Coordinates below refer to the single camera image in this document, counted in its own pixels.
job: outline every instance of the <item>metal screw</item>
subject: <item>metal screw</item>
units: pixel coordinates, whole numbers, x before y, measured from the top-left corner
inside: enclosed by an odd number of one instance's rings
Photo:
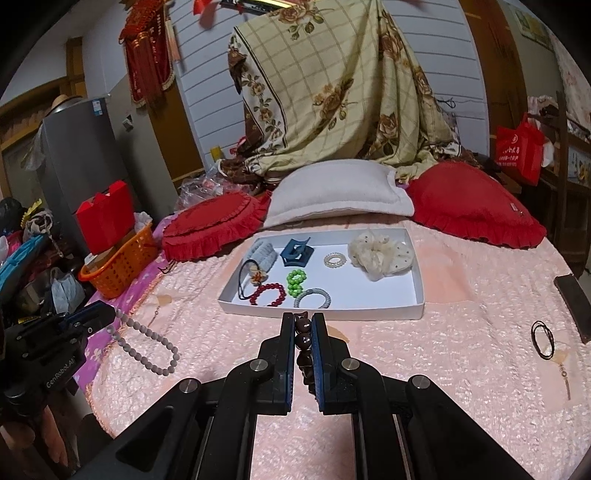
[[[431,381],[425,375],[416,375],[413,377],[413,385],[421,390],[429,388]]]
[[[359,368],[359,360],[355,358],[345,358],[340,364],[345,370],[357,370]]]
[[[253,360],[250,364],[251,370],[254,370],[255,372],[262,372],[263,370],[266,370],[268,366],[269,362],[262,358],[257,358],[256,360]]]
[[[191,393],[194,392],[199,386],[199,382],[194,378],[185,378],[182,380],[181,383],[178,385],[178,389],[183,393]]]

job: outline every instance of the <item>white pearl bracelet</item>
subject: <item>white pearl bracelet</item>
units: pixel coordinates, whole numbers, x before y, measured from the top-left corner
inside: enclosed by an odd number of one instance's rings
[[[121,319],[121,324],[126,324],[128,327],[133,327],[135,330],[138,330],[140,333],[143,333],[146,337],[162,343],[162,345],[164,345],[168,350],[170,350],[173,354],[173,359],[170,361],[170,367],[160,368],[157,365],[154,365],[146,356],[143,356],[141,353],[137,352],[135,348],[132,348],[131,345],[128,344],[125,341],[125,339],[119,334],[119,332],[115,331],[115,327],[113,327],[113,325],[109,325],[106,328],[106,330],[109,334],[111,334],[113,340],[115,340],[119,344],[119,346],[123,347],[123,350],[125,352],[128,352],[131,357],[135,358],[138,362],[145,366],[147,370],[150,370],[157,375],[164,375],[165,377],[167,377],[170,374],[173,374],[174,367],[177,366],[177,363],[181,358],[181,356],[178,354],[178,347],[175,347],[173,343],[169,342],[166,337],[160,335],[157,332],[153,332],[145,325],[140,324],[140,322],[135,322],[131,317],[129,317],[126,313],[123,313],[121,310],[116,309],[115,315],[118,319]]]
[[[328,254],[325,258],[324,258],[324,264],[329,267],[329,268],[339,268],[342,267],[343,265],[345,265],[347,263],[347,258],[343,255],[340,254],[338,252],[335,252],[333,254]]]

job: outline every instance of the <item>beige checkered blanket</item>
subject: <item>beige checkered blanket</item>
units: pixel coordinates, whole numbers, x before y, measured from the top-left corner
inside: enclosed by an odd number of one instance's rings
[[[304,2],[238,27],[230,73],[242,93],[245,167],[266,181],[314,162],[367,158],[407,181],[449,142],[427,78],[380,0]]]

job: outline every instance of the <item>bed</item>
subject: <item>bed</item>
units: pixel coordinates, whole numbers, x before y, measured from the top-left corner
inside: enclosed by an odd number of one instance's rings
[[[555,276],[569,273],[562,257],[546,239],[530,250],[498,248],[377,214],[308,220],[281,233],[393,225],[408,229],[417,252],[423,318],[328,322],[329,334],[384,375],[428,375],[536,480],[566,480],[591,444],[591,355],[553,286]],[[111,435],[182,378],[224,377],[253,358],[262,340],[278,335],[278,319],[226,314],[216,300],[251,242],[228,255],[178,264],[135,303],[134,318],[168,337],[182,356],[173,375],[158,377],[118,346],[105,349],[86,391]],[[570,401],[558,365],[535,353],[535,320],[544,321],[569,352]],[[168,362],[161,345],[134,330],[124,336],[153,363]],[[320,414],[295,374],[291,414],[259,417],[251,478],[353,479],[349,418]]]

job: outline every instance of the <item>hair tie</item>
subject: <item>hair tie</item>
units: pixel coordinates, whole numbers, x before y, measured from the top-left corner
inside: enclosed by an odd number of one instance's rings
[[[260,270],[259,265],[257,263],[256,260],[246,260],[242,266],[240,267],[240,270],[238,271],[238,298],[241,300],[248,300],[252,297],[253,294],[249,295],[248,297],[246,297],[244,295],[244,289],[242,288],[242,270],[244,269],[244,267],[246,265],[248,265],[249,263],[254,264],[254,266],[256,266],[257,270]]]
[[[540,350],[540,346],[538,345],[538,340],[535,339],[535,331],[541,328],[546,337],[548,337],[548,341],[550,342],[550,354],[545,355]],[[531,326],[531,342],[534,344],[535,351],[538,352],[538,355],[542,357],[544,360],[550,360],[554,356],[554,335],[552,335],[552,331],[546,326],[544,322],[541,320],[536,320],[534,324]]]

